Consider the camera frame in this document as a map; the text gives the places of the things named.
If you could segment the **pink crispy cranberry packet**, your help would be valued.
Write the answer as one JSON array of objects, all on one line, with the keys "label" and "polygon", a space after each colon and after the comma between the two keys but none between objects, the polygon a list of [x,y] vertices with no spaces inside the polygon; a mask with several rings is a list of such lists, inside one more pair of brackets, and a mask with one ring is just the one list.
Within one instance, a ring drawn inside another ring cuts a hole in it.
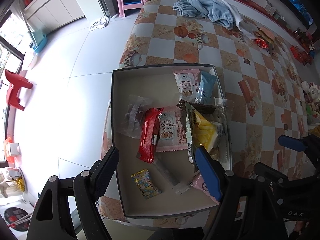
[{"label": "pink crispy cranberry packet", "polygon": [[157,152],[181,151],[188,148],[183,126],[185,113],[179,108],[165,108],[161,114]]}]

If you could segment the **red snack packet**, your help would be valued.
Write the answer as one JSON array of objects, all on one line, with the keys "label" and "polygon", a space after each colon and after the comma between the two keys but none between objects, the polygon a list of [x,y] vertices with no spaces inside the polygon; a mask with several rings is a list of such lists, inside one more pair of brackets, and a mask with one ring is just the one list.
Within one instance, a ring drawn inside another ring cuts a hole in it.
[{"label": "red snack packet", "polygon": [[163,108],[150,108],[145,112],[137,158],[153,163],[159,137],[160,118]]}]

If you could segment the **clear brown snack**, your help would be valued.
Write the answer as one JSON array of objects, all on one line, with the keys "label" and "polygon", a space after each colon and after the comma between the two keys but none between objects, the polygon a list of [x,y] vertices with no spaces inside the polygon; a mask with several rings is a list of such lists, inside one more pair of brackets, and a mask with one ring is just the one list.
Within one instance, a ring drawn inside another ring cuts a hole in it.
[{"label": "clear brown snack", "polygon": [[133,139],[140,139],[144,114],[151,105],[151,99],[130,94],[127,111],[117,132]]}]

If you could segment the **pink foil snack packet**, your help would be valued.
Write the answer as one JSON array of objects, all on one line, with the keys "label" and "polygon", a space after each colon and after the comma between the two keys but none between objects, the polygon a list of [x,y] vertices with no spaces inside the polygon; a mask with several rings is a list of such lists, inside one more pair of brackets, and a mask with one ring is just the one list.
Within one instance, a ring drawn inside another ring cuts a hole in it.
[{"label": "pink foil snack packet", "polygon": [[204,182],[204,179],[202,178],[202,175],[200,173],[195,174],[195,176],[193,176],[193,178],[191,179],[191,181],[189,181],[188,185],[194,189],[200,190],[201,192],[203,192],[206,196],[208,196],[213,202],[215,202],[216,204],[219,204],[219,201],[217,201],[215,199],[215,197],[213,197],[208,189],[207,186]]}]

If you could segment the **grey clear snack stick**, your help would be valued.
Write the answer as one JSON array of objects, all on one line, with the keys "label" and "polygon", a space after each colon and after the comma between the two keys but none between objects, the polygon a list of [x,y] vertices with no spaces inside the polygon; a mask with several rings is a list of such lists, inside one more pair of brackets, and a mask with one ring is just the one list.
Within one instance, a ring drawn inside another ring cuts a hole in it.
[{"label": "grey clear snack stick", "polygon": [[185,182],[176,178],[176,176],[166,167],[160,157],[155,156],[152,163],[163,176],[163,178],[172,185],[172,188],[176,194],[182,195],[190,189]]}]

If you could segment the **yellow green chip bag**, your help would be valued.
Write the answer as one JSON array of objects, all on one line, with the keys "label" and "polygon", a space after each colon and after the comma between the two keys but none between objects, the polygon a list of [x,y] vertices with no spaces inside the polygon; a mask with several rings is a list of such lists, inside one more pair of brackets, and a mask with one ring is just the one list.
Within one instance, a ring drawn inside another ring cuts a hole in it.
[{"label": "yellow green chip bag", "polygon": [[188,145],[189,161],[198,172],[195,151],[203,146],[212,159],[220,159],[219,143],[223,135],[223,125],[217,119],[218,107],[185,102],[186,123],[185,136]]}]

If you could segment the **yellow blue candy packet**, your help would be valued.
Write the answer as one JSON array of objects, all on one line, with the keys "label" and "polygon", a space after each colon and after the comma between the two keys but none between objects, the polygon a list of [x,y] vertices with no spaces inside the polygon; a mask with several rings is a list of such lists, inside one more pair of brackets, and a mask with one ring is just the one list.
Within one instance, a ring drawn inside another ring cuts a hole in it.
[{"label": "yellow blue candy packet", "polygon": [[150,199],[162,193],[161,190],[158,189],[151,181],[151,177],[147,169],[143,169],[132,174],[131,179],[135,182],[145,199]]}]

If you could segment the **shallow cardboard box tray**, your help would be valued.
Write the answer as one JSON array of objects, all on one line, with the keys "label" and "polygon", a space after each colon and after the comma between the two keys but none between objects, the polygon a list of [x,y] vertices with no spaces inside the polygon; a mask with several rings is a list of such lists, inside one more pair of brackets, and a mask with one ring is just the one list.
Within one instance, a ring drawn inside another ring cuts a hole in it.
[{"label": "shallow cardboard box tray", "polygon": [[[152,100],[151,107],[175,106],[178,103],[178,88],[173,70],[199,68],[217,76],[213,65],[200,64],[166,64],[159,66],[142,66],[121,68],[112,74],[111,95],[111,126],[113,146],[119,150],[119,164],[116,175],[120,200],[126,218],[160,218],[174,217],[198,213],[212,209],[217,204],[205,193],[197,189],[189,189],[185,193],[176,193],[174,186],[167,181],[153,164],[138,160],[140,135],[134,139],[120,134],[120,124],[125,120],[129,106],[129,95],[142,96]],[[174,131],[176,125],[169,122],[168,128],[160,128],[160,142],[164,142],[165,150],[159,152],[161,161],[173,175],[182,182],[188,182],[194,175],[193,164],[189,161],[187,143],[181,150],[173,150],[173,142],[180,142],[178,135],[185,137],[184,128]],[[231,168],[231,145],[228,138],[228,128],[223,128],[222,139],[219,140],[220,160],[225,169]],[[142,169],[151,174],[151,181],[162,193],[150,199],[145,199],[133,182],[131,175]]]}]

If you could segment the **light blue snack packet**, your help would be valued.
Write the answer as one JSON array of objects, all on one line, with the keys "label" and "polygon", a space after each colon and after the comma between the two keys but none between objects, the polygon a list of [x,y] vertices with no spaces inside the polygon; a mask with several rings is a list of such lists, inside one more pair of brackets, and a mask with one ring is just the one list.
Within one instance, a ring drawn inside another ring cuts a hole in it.
[{"label": "light blue snack packet", "polygon": [[199,89],[197,96],[195,98],[195,103],[208,105],[212,100],[212,93],[214,90],[214,85],[217,81],[215,75],[208,72],[201,71],[201,80],[199,84]]}]

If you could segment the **patterned checkered tablecloth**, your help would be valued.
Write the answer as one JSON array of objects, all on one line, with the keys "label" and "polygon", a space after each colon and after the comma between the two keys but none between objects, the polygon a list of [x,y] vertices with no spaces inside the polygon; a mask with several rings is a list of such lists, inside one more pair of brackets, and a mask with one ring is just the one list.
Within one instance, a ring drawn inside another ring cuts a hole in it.
[{"label": "patterned checkered tablecloth", "polygon": [[[275,40],[274,53],[259,48],[238,30],[227,30],[202,18],[182,17],[172,9],[178,0],[147,0],[125,45],[119,68],[172,64],[208,64],[216,68],[214,96],[234,103],[229,118],[230,169],[250,176],[261,161],[290,179],[305,176],[306,155],[281,147],[282,134],[295,138],[307,133],[307,112],[301,82],[318,81],[298,62],[290,48],[296,41],[256,11],[239,5],[246,23]],[[112,142],[111,104],[107,111],[102,152]],[[204,226],[212,209],[174,217],[126,218],[117,175],[99,200],[104,217],[136,225],[170,228]]]}]

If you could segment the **red foil candy wrapper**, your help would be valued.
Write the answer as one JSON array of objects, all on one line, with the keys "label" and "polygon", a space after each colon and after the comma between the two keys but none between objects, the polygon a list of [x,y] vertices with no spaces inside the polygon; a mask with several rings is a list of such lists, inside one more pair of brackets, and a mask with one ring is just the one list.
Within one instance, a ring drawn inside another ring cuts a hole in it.
[{"label": "red foil candy wrapper", "polygon": [[257,37],[253,41],[258,47],[263,49],[269,49],[269,43],[265,39]]}]

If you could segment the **white cloth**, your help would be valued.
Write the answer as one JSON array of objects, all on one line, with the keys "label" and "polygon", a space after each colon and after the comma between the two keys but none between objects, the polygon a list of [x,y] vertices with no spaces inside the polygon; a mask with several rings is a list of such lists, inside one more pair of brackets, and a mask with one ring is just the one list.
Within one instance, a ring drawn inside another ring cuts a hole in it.
[{"label": "white cloth", "polygon": [[255,39],[255,31],[257,30],[257,28],[254,29],[252,25],[246,23],[245,20],[242,18],[240,12],[234,5],[229,4],[225,0],[222,0],[222,3],[229,8],[236,27],[250,40]]}]

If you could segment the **red plastic chair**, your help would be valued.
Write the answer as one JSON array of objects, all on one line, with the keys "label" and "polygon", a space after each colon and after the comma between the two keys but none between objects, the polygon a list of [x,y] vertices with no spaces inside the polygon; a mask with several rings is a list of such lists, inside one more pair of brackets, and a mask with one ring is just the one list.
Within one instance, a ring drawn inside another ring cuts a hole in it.
[{"label": "red plastic chair", "polygon": [[5,77],[10,83],[7,90],[7,104],[9,106],[15,107],[16,109],[24,111],[25,107],[20,105],[20,98],[18,97],[18,93],[21,88],[32,89],[33,84],[20,74],[13,73],[7,69],[5,70]]}]

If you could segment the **blue dustpan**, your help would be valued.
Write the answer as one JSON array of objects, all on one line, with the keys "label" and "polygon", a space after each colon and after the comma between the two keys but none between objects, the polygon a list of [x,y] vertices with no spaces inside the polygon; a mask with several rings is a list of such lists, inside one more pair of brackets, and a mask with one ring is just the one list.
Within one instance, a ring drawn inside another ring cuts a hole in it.
[{"label": "blue dustpan", "polygon": [[41,30],[33,31],[30,33],[32,40],[32,49],[34,53],[40,53],[47,44],[47,37]]}]

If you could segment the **light blue towel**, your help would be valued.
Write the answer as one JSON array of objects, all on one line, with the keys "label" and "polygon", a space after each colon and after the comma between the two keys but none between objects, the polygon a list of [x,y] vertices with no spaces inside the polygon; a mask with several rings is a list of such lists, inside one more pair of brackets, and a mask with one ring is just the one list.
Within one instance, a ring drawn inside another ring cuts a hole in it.
[{"label": "light blue towel", "polygon": [[226,2],[217,0],[179,0],[174,3],[172,9],[183,17],[205,18],[226,29],[235,27],[231,6]]}]

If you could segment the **white cabinet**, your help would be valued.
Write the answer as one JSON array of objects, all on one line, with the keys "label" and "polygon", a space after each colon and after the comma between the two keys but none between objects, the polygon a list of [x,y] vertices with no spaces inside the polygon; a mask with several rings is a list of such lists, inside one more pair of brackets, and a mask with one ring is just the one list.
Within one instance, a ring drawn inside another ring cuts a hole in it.
[{"label": "white cabinet", "polygon": [[48,34],[84,17],[76,0],[32,0],[24,9],[27,23],[33,30]]}]

